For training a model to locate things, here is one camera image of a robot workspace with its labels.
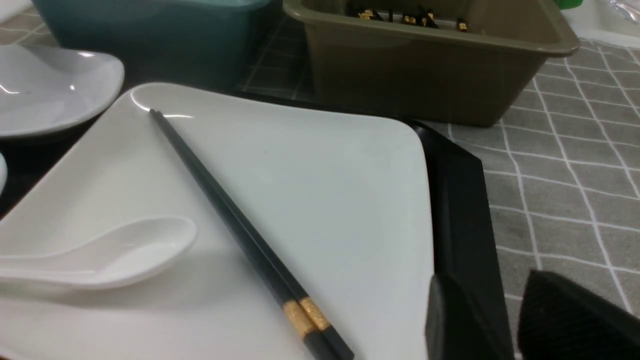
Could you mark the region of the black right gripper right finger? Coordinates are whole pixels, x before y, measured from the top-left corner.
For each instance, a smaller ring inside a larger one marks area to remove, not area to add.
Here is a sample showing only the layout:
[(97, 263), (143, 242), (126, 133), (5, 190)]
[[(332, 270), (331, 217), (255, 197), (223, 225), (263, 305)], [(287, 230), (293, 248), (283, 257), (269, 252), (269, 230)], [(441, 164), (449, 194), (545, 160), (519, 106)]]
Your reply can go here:
[(637, 360), (640, 322), (566, 276), (532, 270), (519, 310), (524, 360)]

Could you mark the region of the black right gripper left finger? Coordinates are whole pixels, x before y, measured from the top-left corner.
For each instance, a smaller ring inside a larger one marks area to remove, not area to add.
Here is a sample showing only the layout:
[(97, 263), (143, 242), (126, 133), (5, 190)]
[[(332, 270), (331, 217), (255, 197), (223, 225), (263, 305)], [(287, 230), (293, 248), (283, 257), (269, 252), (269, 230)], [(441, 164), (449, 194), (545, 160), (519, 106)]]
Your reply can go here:
[(425, 341), (430, 360), (512, 360), (476, 299), (446, 273), (430, 278)]

